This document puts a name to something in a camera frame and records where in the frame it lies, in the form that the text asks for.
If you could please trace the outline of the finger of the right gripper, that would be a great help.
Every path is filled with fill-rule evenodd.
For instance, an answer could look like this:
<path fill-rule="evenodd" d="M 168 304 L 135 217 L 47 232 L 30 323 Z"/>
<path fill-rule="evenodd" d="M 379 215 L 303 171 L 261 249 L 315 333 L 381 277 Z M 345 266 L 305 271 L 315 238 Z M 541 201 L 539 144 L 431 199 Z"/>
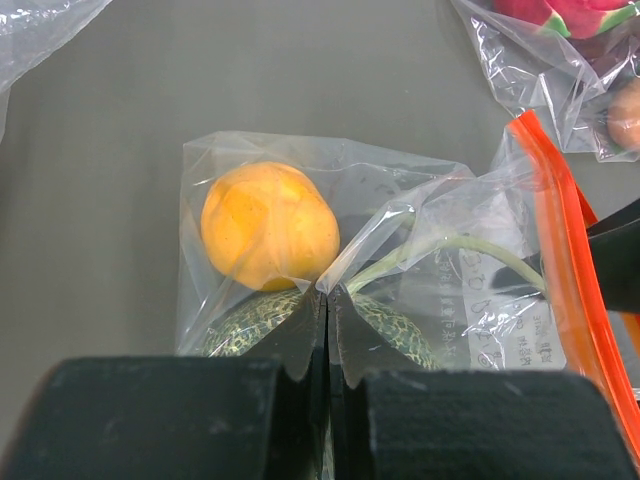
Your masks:
<path fill-rule="evenodd" d="M 587 228 L 608 310 L 639 314 L 639 200 Z"/>

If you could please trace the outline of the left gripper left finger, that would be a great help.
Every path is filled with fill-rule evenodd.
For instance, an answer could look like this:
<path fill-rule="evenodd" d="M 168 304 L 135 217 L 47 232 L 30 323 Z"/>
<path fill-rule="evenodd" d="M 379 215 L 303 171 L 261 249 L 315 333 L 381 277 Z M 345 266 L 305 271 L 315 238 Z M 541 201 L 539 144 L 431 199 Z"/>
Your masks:
<path fill-rule="evenodd" d="M 309 327 L 236 357 L 67 359 L 31 396 L 5 479 L 318 479 L 326 344 Z"/>

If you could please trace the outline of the fake brown pear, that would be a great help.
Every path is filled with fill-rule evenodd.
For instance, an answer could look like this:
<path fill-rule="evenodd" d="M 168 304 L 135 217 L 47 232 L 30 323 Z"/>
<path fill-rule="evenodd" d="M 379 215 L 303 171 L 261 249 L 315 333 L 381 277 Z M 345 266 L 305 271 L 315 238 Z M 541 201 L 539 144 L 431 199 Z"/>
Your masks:
<path fill-rule="evenodd" d="M 200 217 L 213 267 L 263 292 L 316 280 L 337 257 L 337 219 L 315 184 L 278 162 L 246 164 L 219 177 Z"/>

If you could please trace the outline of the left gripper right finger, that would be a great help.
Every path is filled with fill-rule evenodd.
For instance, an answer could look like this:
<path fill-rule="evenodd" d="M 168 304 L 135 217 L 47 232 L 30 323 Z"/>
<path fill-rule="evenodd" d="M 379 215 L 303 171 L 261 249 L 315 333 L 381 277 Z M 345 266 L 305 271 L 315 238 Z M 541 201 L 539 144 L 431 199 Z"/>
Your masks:
<path fill-rule="evenodd" d="M 337 479 L 635 479 L 599 389 L 566 371 L 420 368 L 343 288 L 328 297 Z"/>

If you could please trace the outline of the red zip clear bag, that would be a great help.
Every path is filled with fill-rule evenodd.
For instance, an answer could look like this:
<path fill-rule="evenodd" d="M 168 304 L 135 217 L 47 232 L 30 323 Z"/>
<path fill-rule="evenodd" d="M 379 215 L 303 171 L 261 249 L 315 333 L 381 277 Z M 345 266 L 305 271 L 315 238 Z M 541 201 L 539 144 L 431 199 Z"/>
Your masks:
<path fill-rule="evenodd" d="M 433 370 L 572 371 L 617 402 L 639 393 L 592 260 L 598 222 L 568 163 L 525 113 L 505 129 L 490 169 L 353 140 L 219 131 L 182 150 L 176 351 L 200 355 L 207 328 L 254 293 L 211 264 L 200 232 L 209 189 L 246 164 L 278 162 L 304 173 L 339 227 L 335 260 L 312 282 L 329 295 L 392 250 L 406 257 L 361 293 L 407 316 L 436 357 Z M 493 257 L 420 246 L 468 235 L 498 245 L 542 275 L 544 293 Z"/>

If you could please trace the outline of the fake netted green melon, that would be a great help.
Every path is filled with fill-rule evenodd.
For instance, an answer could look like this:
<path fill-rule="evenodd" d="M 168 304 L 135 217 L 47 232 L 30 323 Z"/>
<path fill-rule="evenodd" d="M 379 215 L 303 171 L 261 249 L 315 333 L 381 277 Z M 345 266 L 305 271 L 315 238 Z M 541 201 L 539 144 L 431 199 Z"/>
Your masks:
<path fill-rule="evenodd" d="M 436 250 L 465 249 L 486 254 L 504 264 L 509 272 L 521 277 L 534 293 L 544 293 L 542 275 L 527 261 L 489 241 L 468 235 L 451 236 L 438 242 L 422 244 L 420 254 Z M 414 364 L 436 369 L 438 362 L 418 327 L 393 308 L 361 293 L 361 290 L 393 270 L 406 257 L 408 248 L 400 246 L 374 262 L 346 283 L 346 291 L 354 301 L 356 312 L 396 351 Z M 321 311 L 322 294 L 311 286 L 305 291 L 293 287 L 286 290 L 254 293 L 228 310 L 224 317 L 207 328 L 200 353 L 206 357 L 236 357 L 248 353 L 261 341 L 275 333 L 285 333 L 291 340 L 295 332 L 309 327 L 315 345 L 326 344 L 326 314 Z"/>

